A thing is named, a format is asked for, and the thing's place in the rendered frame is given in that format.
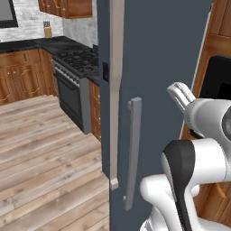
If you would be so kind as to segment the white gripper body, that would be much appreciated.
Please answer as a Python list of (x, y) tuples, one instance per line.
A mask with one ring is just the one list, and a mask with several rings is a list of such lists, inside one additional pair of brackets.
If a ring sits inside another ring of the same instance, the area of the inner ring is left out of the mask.
[(182, 112), (185, 111), (189, 103), (196, 99), (188, 86), (182, 82), (174, 82), (167, 87), (167, 92)]

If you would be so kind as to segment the dark blue-grey fridge door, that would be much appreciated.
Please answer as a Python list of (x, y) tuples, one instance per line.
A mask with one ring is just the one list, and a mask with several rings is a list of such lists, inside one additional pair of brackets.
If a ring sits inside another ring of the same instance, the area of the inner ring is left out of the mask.
[[(140, 231), (152, 205), (143, 178), (162, 174), (162, 151), (180, 136), (182, 115), (167, 92), (194, 78), (212, 0), (112, 0), (110, 4), (110, 231)], [(131, 111), (142, 99), (133, 206), (125, 211)]]

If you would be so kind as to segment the dark blue-grey fridge body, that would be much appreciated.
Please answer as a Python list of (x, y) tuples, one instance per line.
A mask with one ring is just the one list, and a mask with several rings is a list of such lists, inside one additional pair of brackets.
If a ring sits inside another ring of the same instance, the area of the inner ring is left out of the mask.
[(97, 0), (102, 170), (107, 177), (110, 176), (109, 16), (109, 0)]

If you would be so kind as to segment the tall wooden oven cabinet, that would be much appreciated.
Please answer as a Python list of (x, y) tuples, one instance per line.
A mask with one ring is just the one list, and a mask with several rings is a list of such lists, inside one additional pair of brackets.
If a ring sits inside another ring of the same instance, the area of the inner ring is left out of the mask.
[[(217, 54), (231, 56), (231, 0), (213, 0), (192, 81), (196, 97), (202, 89), (208, 60)], [(194, 202), (199, 217), (231, 227), (231, 182), (201, 185)]]

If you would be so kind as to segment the wooden cupboard beside stove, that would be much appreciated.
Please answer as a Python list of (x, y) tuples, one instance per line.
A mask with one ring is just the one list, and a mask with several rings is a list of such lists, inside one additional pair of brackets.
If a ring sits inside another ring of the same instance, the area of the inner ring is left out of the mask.
[(99, 86), (92, 82), (89, 84), (89, 96), (90, 96), (90, 112), (92, 122), (92, 134), (101, 140), (101, 114), (100, 114), (100, 98), (99, 98)]

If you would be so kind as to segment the black and steel stove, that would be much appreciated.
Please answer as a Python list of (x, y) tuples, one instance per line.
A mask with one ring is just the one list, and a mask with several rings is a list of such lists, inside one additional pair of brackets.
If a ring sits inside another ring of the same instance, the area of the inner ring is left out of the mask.
[(98, 47), (81, 48), (53, 57), (60, 108), (84, 133), (91, 129), (89, 80), (99, 80)]

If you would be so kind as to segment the wooden knife block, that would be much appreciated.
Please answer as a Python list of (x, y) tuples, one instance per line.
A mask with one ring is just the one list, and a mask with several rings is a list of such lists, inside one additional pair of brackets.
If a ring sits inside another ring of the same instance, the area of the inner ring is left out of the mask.
[(44, 36), (46, 38), (51, 38), (52, 37), (51, 24), (50, 24), (49, 21), (44, 21), (43, 22), (43, 30), (44, 30)]

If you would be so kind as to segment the wooden base cupboards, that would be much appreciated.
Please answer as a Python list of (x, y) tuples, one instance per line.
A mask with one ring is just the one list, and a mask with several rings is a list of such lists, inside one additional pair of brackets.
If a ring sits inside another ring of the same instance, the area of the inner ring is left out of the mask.
[(58, 95), (52, 56), (45, 49), (0, 53), (0, 106)]

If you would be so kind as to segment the dark framed window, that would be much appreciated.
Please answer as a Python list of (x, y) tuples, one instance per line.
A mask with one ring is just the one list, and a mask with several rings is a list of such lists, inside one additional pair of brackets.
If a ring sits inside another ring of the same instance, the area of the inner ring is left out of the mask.
[(0, 29), (17, 26), (13, 0), (0, 0)]

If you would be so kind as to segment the black wall oven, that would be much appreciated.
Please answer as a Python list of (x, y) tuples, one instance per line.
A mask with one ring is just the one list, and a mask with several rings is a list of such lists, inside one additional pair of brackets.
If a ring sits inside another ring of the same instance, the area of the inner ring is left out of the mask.
[(209, 59), (199, 97), (231, 100), (231, 57)]

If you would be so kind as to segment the wooden wall cupboards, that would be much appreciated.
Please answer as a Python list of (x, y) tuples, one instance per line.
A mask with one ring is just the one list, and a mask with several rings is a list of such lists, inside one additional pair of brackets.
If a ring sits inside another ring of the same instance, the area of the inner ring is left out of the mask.
[(92, 0), (38, 0), (41, 12), (66, 19), (91, 18)]

